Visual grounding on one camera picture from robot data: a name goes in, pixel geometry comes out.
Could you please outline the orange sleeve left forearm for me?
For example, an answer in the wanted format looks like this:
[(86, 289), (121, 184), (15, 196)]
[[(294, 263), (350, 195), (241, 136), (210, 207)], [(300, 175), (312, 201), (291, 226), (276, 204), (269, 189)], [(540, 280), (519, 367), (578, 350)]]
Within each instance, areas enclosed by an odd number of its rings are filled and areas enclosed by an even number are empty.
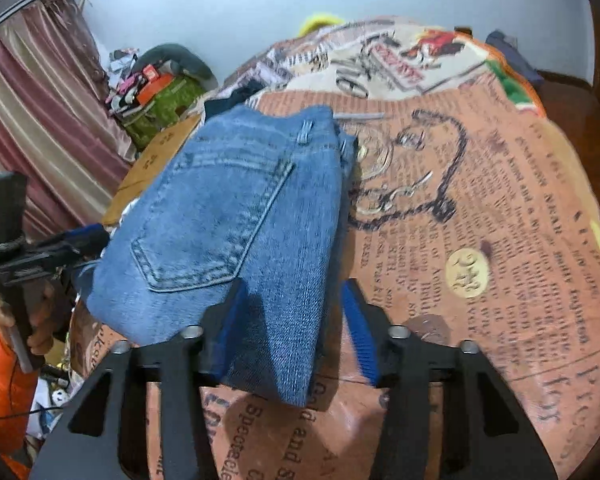
[(30, 466), (16, 455), (23, 451), (29, 411), (38, 373), (23, 374), (15, 353), (0, 334), (0, 457), (18, 479), (29, 477)]

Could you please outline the person's left hand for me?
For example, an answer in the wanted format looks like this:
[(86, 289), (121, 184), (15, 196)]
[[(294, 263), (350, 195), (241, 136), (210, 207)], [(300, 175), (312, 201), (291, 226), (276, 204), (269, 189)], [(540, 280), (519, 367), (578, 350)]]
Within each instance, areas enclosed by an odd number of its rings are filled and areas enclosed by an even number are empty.
[[(57, 330), (54, 319), (55, 291), (49, 282), (38, 293), (38, 302), (28, 309), (29, 322), (33, 333), (27, 339), (27, 345), (34, 356), (46, 356), (54, 345), (53, 332)], [(9, 304), (0, 305), (0, 336), (6, 346), (12, 348), (10, 331), (15, 327), (15, 319)]]

